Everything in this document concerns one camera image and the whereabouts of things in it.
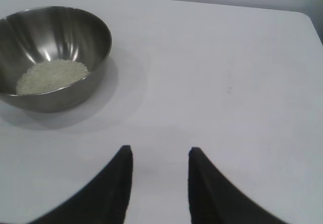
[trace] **uncooked rice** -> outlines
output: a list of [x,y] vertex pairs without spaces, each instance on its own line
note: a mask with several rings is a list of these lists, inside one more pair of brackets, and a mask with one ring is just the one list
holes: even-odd
[[17,81],[16,94],[39,94],[70,85],[88,74],[87,67],[71,60],[35,64]]

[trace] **white table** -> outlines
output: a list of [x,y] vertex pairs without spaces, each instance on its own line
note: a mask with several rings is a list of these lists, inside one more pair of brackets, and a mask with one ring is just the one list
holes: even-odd
[[24,223],[134,152],[126,224],[189,224],[188,151],[292,224],[322,224],[323,47],[300,13],[168,0],[0,0],[0,16],[61,5],[113,35],[108,77],[81,106],[0,102],[0,221]]

